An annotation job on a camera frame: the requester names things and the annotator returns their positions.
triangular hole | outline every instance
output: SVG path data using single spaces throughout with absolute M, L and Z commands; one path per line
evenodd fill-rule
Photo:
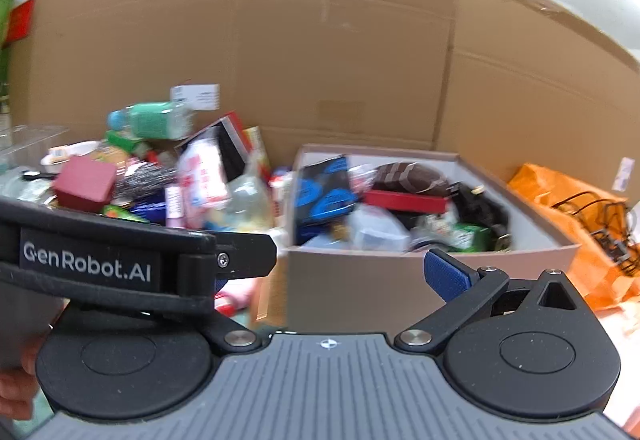
M 575 304 L 567 294 L 561 283 L 549 283 L 545 293 L 540 298 L 540 306 L 561 308 L 562 310 L 575 310 Z

red box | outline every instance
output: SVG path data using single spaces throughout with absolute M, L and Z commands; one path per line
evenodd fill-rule
M 392 191 L 367 191 L 364 203 L 405 213 L 444 214 L 447 211 L 447 199 L 444 197 Z
M 72 156 L 53 182 L 60 207 L 99 213 L 113 198 L 117 168 L 114 164 Z

gray gripper base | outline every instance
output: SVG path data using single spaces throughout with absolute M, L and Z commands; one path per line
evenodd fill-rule
M 105 425 L 57 414 L 31 436 L 31 440 L 627 438 L 596 413 L 552 425 L 494 416 L 451 389 L 433 359 L 396 352 L 382 335 L 289 334 L 276 335 L 256 354 L 227 357 L 211 383 L 169 415 Z

cardboard box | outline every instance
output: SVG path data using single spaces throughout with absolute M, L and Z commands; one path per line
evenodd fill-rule
M 15 124 L 99 138 L 106 114 L 220 84 L 274 166 L 306 142 L 537 162 L 610 189 L 640 159 L 638 62 L 549 0 L 36 0 Z M 627 194 L 640 197 L 640 174 Z
M 502 204 L 510 216 L 510 252 L 454 254 L 477 268 L 494 266 L 512 278 L 537 279 L 542 270 L 566 270 L 578 245 L 546 221 L 497 179 L 456 154 L 433 151 L 349 146 L 303 146 L 295 170 L 339 154 L 350 166 L 410 160 L 442 171 L 450 181 L 483 184 L 486 195 Z M 295 235 L 294 181 L 287 208 L 287 230 Z M 286 324 L 297 332 L 373 332 L 390 337 L 432 313 L 444 303 L 427 285 L 424 252 L 398 254 L 327 250 L 292 246 L 287 267 Z

pile of items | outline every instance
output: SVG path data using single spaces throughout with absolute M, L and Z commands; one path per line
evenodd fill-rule
M 300 171 L 296 244 L 313 248 L 485 252 L 510 246 L 508 215 L 471 189 L 416 162 L 348 167 L 346 156 Z
M 0 195 L 177 229 L 268 232 L 281 241 L 257 128 L 243 131 L 230 113 L 194 134 L 193 112 L 175 101 L 136 104 L 107 123 L 102 141 L 54 147 L 41 170 L 0 175 Z M 252 280 L 229 282 L 216 308 L 234 314 L 253 289 Z

